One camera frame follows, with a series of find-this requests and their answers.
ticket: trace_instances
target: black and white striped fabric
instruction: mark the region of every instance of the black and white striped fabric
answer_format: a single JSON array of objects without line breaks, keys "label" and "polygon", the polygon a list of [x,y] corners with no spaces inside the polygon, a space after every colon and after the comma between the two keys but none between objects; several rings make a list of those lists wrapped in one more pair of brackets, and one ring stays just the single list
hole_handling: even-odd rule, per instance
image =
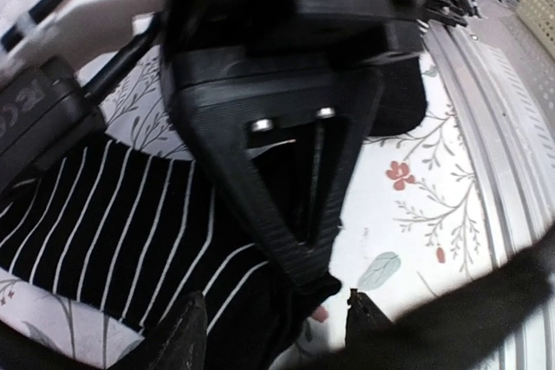
[{"label": "black and white striped fabric", "polygon": [[[293,178],[287,149],[279,146],[256,159],[269,184],[279,186],[278,198],[287,192],[284,179]],[[291,297],[292,288],[241,231],[195,162],[160,159],[101,136],[42,179],[17,188],[25,193],[0,210],[0,267],[10,273],[145,334],[179,295],[201,291],[209,348],[229,349],[222,346],[232,344],[230,334],[248,346],[242,328],[229,331],[241,326],[241,310],[250,316],[259,310],[259,322],[248,325],[254,333],[260,328],[252,340],[258,349],[266,349],[260,333],[269,326],[283,325],[272,329],[273,336],[283,333],[293,342],[291,318],[279,324],[283,316],[271,312],[291,304],[272,298]],[[306,316],[338,290],[330,282],[330,290],[300,309]]]}]

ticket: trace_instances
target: floral tablecloth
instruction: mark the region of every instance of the floral tablecloth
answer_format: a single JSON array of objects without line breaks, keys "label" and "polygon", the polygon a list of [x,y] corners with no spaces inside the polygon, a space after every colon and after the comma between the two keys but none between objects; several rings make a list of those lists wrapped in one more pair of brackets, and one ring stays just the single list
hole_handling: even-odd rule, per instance
[{"label": "floral tablecloth", "polygon": [[[0,29],[36,0],[0,0]],[[84,68],[87,80],[108,59]],[[326,320],[310,319],[276,367],[343,344],[350,288],[367,292],[395,318],[491,269],[473,168],[432,57],[421,57],[428,116],[410,134],[373,139],[363,148],[343,210],[331,272],[343,290]],[[167,124],[151,50],[103,104],[109,134],[146,153],[191,155]],[[108,367],[141,337],[87,305],[51,295],[0,270],[0,320],[41,343],[96,367]],[[497,360],[492,358],[485,367]]]}]

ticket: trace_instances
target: silver bolt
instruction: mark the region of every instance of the silver bolt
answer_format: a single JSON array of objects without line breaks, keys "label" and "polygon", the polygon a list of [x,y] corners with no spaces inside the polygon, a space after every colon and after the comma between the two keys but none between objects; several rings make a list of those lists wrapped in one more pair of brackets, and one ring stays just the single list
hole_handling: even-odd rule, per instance
[{"label": "silver bolt", "polygon": [[270,119],[261,119],[252,123],[251,130],[253,133],[268,132],[274,128],[274,124]]},{"label": "silver bolt", "polygon": [[316,117],[318,119],[330,119],[336,115],[336,110],[333,107],[323,107],[318,110]]}]

